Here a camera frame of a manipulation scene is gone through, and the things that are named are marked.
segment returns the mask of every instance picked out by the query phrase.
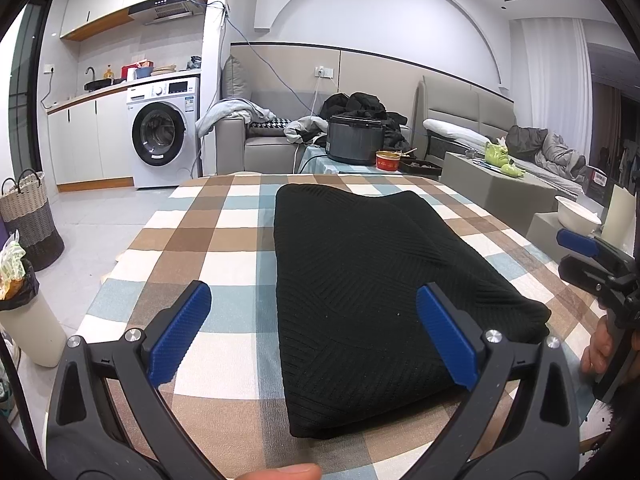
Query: washing machine door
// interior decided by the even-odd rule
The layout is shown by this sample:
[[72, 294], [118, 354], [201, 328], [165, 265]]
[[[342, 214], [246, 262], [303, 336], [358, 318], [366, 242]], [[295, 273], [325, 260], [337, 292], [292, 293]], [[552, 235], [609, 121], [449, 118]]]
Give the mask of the washing machine door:
[[133, 147], [150, 166], [164, 166], [180, 153], [184, 142], [184, 120], [180, 112], [166, 103], [150, 103], [133, 121]]

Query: black ribbed fabric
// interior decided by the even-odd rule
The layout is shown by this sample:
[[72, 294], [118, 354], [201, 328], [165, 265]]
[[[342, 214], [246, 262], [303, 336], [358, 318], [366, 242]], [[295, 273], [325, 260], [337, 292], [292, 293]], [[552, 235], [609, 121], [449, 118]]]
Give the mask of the black ribbed fabric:
[[289, 184], [274, 240], [282, 379], [293, 436], [335, 428], [452, 385], [415, 311], [435, 282], [482, 329], [541, 340], [550, 311], [524, 298], [410, 191], [370, 198]]

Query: white curtain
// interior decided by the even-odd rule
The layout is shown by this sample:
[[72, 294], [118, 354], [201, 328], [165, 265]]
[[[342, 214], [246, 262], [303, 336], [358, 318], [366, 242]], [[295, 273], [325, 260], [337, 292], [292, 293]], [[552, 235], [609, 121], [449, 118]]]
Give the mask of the white curtain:
[[534, 128], [548, 128], [589, 160], [593, 97], [581, 20], [520, 20], [524, 32]]

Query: white bowl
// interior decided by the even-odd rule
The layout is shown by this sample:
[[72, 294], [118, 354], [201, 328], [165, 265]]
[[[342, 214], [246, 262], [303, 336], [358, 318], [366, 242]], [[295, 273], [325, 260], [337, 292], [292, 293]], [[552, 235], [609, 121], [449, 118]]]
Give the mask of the white bowl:
[[558, 221], [569, 231], [588, 236], [602, 224], [596, 213], [592, 213], [580, 204], [564, 196], [556, 196], [556, 200], [558, 200]]

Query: plaid tablecloth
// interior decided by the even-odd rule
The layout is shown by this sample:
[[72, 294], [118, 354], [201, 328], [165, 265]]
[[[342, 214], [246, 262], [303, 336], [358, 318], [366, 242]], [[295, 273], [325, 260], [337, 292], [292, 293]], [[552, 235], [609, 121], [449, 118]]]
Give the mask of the plaid tablecloth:
[[[456, 409], [445, 396], [381, 426], [332, 440], [289, 434], [276, 328], [275, 195], [287, 183], [325, 184], [380, 196], [412, 190], [525, 296], [553, 312], [564, 340], [582, 417], [593, 403], [577, 379], [578, 355], [599, 310], [593, 298], [562, 282], [558, 266], [486, 211], [437, 182], [414, 176], [263, 175], [201, 178], [178, 187], [140, 231], [104, 283], [78, 333], [113, 340], [143, 327], [194, 279], [213, 304], [171, 383], [160, 392], [185, 430], [227, 478], [259, 468], [318, 462], [330, 479], [395, 480], [434, 440]], [[502, 396], [488, 449], [511, 404]], [[112, 391], [136, 447], [150, 453], [117, 383]]]
[[402, 174], [399, 171], [384, 171], [373, 166], [358, 166], [331, 160], [326, 156], [324, 148], [319, 146], [307, 146], [302, 160], [300, 160], [300, 173], [313, 174]]

